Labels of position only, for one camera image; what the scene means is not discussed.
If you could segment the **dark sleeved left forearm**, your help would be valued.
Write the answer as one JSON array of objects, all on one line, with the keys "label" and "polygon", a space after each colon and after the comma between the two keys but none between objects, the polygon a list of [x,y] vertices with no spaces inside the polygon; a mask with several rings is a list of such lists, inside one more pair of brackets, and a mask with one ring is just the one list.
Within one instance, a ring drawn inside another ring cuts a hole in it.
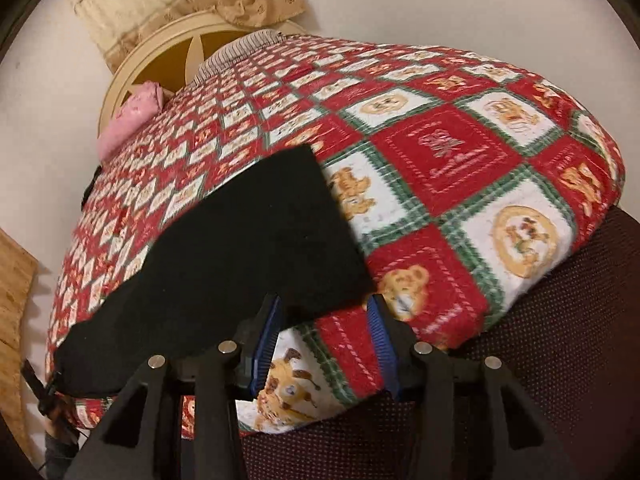
[{"label": "dark sleeved left forearm", "polygon": [[44,451],[46,478],[48,480],[62,480],[79,452],[78,437],[73,434],[71,436],[64,434],[62,438],[56,438],[46,434],[44,443],[46,444]]}]

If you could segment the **person left hand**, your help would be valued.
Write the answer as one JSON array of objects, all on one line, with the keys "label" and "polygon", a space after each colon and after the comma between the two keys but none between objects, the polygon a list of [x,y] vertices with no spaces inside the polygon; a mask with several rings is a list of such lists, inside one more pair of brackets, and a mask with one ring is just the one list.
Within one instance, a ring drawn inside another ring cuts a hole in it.
[{"label": "person left hand", "polygon": [[44,420],[46,433],[65,444],[76,444],[80,432],[70,421],[70,404],[64,396],[56,396]]}]

